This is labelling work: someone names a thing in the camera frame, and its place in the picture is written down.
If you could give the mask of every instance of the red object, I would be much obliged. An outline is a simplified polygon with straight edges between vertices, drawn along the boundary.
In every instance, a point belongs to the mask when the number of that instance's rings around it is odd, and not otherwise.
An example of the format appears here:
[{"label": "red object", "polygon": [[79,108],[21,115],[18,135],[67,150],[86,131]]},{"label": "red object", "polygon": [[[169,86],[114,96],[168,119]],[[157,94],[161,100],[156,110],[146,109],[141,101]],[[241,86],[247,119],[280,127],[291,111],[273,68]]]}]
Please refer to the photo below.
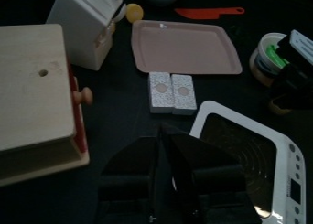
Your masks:
[{"label": "red object", "polygon": [[180,15],[189,19],[220,19],[221,15],[243,15],[245,9],[241,7],[231,8],[176,8]]}]

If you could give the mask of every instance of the dark surface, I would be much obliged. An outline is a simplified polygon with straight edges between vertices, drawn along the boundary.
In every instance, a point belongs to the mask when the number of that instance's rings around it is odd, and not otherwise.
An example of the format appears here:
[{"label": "dark surface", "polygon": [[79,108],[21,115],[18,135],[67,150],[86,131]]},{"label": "dark surface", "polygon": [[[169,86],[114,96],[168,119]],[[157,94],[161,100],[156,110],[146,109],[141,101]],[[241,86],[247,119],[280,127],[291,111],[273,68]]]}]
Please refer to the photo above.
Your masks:
[{"label": "dark surface", "polygon": [[[193,76],[197,105],[217,101],[279,132],[287,134],[303,150],[307,160],[307,210],[313,208],[313,111],[293,111],[277,116],[264,100],[268,89],[249,71],[249,56],[264,34],[289,34],[297,29],[313,38],[312,5],[297,0],[178,0],[158,8],[145,0],[125,0],[145,9],[146,20],[178,21],[221,26],[235,42],[243,63],[236,76]],[[0,0],[0,26],[45,24],[53,0]],[[174,7],[241,6],[241,16],[193,21],[177,15]],[[79,87],[89,86],[94,105],[83,106],[91,153],[89,166],[0,188],[0,223],[93,223],[97,211],[98,180],[109,159],[138,136],[156,134],[160,123],[177,126],[186,133],[193,116],[152,114],[149,75],[136,67],[132,49],[133,25],[124,19],[114,35],[103,67],[93,71],[74,67]],[[308,214],[307,223],[313,223]]]}]

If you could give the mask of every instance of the drawer knob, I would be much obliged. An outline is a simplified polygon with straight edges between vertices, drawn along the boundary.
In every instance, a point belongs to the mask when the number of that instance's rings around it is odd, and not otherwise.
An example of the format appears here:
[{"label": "drawer knob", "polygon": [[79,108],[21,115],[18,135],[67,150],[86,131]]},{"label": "drawer knob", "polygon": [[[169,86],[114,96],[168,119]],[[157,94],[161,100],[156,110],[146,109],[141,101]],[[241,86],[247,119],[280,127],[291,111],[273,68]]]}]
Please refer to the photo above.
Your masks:
[{"label": "drawer knob", "polygon": [[90,88],[83,88],[82,92],[74,91],[74,102],[75,104],[93,104],[93,91]]}]

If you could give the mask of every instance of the pink tray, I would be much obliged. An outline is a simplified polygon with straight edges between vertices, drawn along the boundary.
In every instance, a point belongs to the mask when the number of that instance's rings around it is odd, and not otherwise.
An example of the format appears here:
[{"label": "pink tray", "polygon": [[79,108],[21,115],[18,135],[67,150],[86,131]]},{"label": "pink tray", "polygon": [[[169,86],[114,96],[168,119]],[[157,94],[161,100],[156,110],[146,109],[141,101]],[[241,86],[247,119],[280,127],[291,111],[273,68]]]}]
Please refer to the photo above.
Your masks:
[{"label": "pink tray", "polygon": [[162,21],[136,21],[136,64],[144,72],[240,74],[236,47],[219,26]]}]

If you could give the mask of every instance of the white container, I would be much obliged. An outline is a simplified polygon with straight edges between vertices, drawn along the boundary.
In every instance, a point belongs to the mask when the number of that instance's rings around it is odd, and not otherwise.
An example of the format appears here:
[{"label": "white container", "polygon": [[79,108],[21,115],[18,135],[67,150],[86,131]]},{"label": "white container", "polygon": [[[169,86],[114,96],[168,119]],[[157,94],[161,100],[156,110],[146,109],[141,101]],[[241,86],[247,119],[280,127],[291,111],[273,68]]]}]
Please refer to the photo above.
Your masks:
[{"label": "white container", "polygon": [[259,47],[253,51],[249,58],[249,67],[252,74],[267,87],[272,85],[275,77],[281,71],[281,67],[267,55],[267,48],[271,45],[279,47],[277,43],[285,37],[287,35],[281,33],[269,33],[264,35]]},{"label": "white container", "polygon": [[[113,18],[120,9],[122,15]],[[122,0],[55,0],[47,24],[63,26],[71,64],[101,69],[113,46],[114,23],[124,18],[125,12]]]}]

